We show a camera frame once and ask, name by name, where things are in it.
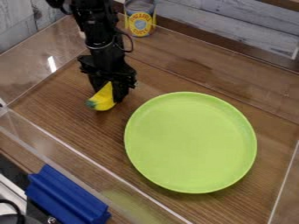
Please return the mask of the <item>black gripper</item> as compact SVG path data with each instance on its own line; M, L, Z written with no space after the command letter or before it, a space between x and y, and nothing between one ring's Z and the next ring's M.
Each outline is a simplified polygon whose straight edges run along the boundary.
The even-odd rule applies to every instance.
M136 86L136 70L125 62L125 52L117 45L89 48L89 55L80 55L77 60L95 92L112 81L113 101L120 103Z

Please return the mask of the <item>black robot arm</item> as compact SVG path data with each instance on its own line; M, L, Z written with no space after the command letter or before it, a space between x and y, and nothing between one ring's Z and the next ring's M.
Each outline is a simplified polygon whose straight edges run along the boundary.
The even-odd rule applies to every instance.
M112 0L45 0L47 4L65 15L72 15L79 30L85 35L89 55L77 57L80 71L88 75L93 90L99 93L109 85L108 97L120 103L129 89L136 87L136 70L125 62L123 37L132 38L117 28L117 13Z

